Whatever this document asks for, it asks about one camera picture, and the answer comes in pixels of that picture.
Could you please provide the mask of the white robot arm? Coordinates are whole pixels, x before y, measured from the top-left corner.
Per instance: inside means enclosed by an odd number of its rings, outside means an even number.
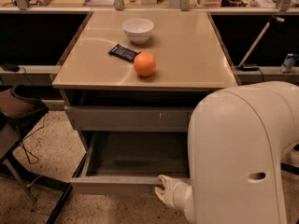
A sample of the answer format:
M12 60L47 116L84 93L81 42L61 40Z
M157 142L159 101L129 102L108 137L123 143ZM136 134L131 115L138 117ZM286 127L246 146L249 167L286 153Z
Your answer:
M280 162L298 143L298 86L216 91L192 112L190 180L161 175L155 193L190 224L287 224Z

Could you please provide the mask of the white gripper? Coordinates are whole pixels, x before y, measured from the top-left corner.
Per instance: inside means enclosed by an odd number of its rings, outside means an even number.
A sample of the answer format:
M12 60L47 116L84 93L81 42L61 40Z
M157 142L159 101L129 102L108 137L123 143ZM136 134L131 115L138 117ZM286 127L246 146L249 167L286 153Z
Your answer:
M177 210L185 210L191 196L191 186L180 179L167 175L158 175L164 185L164 189L155 187L154 191L158 199L168 207Z

